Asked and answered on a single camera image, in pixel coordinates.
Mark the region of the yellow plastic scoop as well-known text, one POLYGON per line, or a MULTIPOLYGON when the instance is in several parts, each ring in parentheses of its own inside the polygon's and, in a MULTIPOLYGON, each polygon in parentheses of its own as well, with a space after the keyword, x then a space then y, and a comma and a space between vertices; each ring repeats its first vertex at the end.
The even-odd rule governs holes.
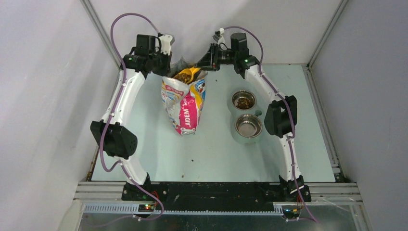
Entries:
POLYGON ((197 67, 186 68, 176 74, 173 79, 185 84, 190 84, 198 79, 201 71, 202 69, 197 67))

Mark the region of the colourful pet food bag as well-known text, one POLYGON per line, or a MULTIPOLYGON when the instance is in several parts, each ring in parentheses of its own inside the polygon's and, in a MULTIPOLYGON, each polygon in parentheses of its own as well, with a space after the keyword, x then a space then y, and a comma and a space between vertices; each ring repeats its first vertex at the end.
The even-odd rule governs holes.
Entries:
POLYGON ((181 136, 196 133, 206 97, 207 71, 202 70, 198 79, 190 84, 182 83, 173 77, 194 65, 180 58, 170 66, 170 73, 162 78, 162 103, 173 128, 181 136))

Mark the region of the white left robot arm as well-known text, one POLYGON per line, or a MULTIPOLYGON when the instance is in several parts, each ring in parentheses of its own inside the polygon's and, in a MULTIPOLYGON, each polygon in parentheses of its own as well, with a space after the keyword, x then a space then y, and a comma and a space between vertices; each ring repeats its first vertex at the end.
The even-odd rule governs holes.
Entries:
POLYGON ((134 156, 138 138, 127 124, 147 76, 154 73, 163 77, 169 73, 173 43, 174 37, 169 34, 137 35, 136 45, 122 58, 119 80, 106 112, 90 125, 103 169, 111 172, 120 165, 127 182, 135 185, 134 195, 143 201, 151 197, 152 187, 145 183, 149 175, 134 156))

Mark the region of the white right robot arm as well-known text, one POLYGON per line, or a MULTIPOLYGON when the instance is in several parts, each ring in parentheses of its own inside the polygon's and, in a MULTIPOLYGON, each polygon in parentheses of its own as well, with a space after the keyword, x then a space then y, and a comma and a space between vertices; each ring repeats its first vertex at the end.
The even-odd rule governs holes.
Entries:
POLYGON ((265 74, 261 62, 250 54, 245 33, 230 36, 230 48, 223 49, 225 39, 218 30, 213 35, 214 43, 199 60, 196 67, 206 71, 218 71, 221 65, 232 65, 237 74, 249 82, 267 102, 264 128, 271 136, 279 138, 283 150, 284 166, 279 175, 280 196, 292 201, 303 188, 303 176, 299 170, 294 150, 295 126, 297 123, 297 99, 282 93, 265 74))

